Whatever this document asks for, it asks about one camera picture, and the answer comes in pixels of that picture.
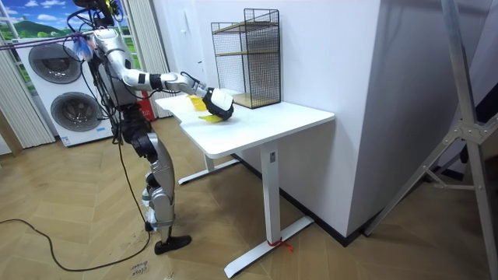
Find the washing machine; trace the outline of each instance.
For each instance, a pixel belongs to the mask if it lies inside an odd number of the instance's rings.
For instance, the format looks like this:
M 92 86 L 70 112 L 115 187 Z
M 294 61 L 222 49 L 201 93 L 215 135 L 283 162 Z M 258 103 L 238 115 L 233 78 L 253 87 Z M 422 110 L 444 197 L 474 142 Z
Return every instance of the washing machine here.
M 62 43 L 44 44 L 20 48 L 17 53 L 65 146 L 112 136 L 111 122 L 103 113 L 88 65 L 83 62 L 80 67 L 71 40 L 64 46 Z

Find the white desk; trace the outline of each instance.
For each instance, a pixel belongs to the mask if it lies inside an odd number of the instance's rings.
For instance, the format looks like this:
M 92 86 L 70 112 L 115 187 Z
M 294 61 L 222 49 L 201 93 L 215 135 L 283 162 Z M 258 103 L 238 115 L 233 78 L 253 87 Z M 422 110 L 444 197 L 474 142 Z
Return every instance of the white desk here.
M 289 227 L 280 230 L 279 206 L 279 155 L 277 139 L 313 126 L 334 120 L 333 113 L 315 110 L 287 102 L 247 109 L 234 105 L 233 116 L 223 122 L 209 123 L 198 116 L 209 113 L 196 112 L 187 96 L 175 96 L 156 100 L 160 107 L 169 110 L 180 121 L 185 134 L 204 152 L 206 170 L 179 180 L 182 184 L 196 177 L 237 163 L 229 161 L 213 166 L 212 159 L 230 155 L 256 145 L 261 150 L 261 171 L 265 201 L 266 239 L 269 243 L 283 241 L 313 222 L 308 216 L 299 219 Z M 238 257 L 225 267 L 228 278 L 268 253 L 274 247 L 268 242 Z

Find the yellow object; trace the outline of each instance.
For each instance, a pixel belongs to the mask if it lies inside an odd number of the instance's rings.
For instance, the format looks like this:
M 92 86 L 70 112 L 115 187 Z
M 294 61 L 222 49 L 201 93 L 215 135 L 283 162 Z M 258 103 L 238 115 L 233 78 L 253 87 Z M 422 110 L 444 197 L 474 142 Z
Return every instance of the yellow object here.
M 204 120 L 204 121 L 208 121 L 210 123 L 216 123 L 216 122 L 223 121 L 223 119 L 221 117 L 218 117 L 218 116 L 215 116 L 215 115 L 199 116 L 199 118 L 202 119 L 202 120 Z
M 190 101 L 192 102 L 192 105 L 194 105 L 194 108 L 196 111 L 202 112 L 202 111 L 208 110 L 208 108 L 205 107 L 204 102 L 202 102 L 201 97 L 188 96 L 188 98 L 190 98 Z

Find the wire rack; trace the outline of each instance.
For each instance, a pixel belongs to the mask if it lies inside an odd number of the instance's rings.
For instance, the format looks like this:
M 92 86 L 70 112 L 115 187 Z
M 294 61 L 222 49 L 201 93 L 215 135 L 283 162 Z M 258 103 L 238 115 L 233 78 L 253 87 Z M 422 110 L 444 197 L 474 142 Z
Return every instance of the wire rack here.
M 259 108 L 281 99 L 279 11 L 245 9 L 241 23 L 211 23 L 219 87 Z

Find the desk top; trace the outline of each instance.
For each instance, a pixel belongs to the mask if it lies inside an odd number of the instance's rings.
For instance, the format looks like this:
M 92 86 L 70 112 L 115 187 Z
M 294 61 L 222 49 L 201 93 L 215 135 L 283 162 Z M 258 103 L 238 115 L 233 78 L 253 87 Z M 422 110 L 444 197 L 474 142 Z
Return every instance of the desk top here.
M 234 152 L 332 121 L 333 113 L 281 102 L 258 109 L 233 105 L 233 115 L 227 121 L 209 123 L 199 116 L 187 95 L 156 100 L 179 121 L 185 134 L 210 158 L 217 159 Z

